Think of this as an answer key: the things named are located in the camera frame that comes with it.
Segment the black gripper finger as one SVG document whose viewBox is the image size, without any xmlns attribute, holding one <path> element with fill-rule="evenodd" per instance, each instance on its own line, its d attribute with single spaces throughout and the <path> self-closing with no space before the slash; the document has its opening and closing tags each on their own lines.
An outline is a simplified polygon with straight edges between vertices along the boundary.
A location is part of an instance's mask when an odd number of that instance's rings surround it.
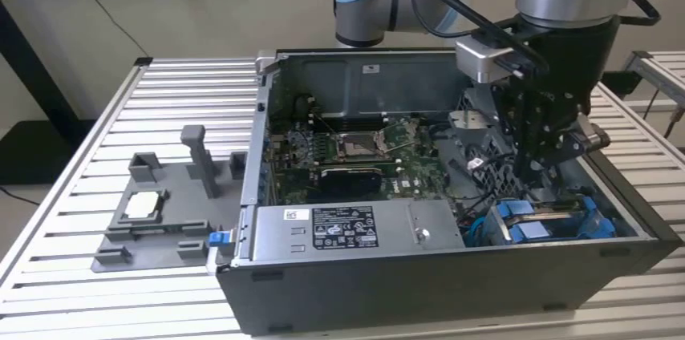
<svg viewBox="0 0 685 340">
<path fill-rule="evenodd" d="M 532 169 L 537 141 L 538 101 L 534 93 L 510 83 L 502 90 L 501 111 L 516 148 L 514 174 L 528 186 L 534 181 Z"/>
<path fill-rule="evenodd" d="M 558 138 L 564 129 L 573 122 L 570 101 L 553 91 L 536 93 L 537 101 L 533 109 L 533 124 L 536 131 L 536 162 L 549 168 L 553 165 L 553 156 L 558 151 Z"/>
</svg>

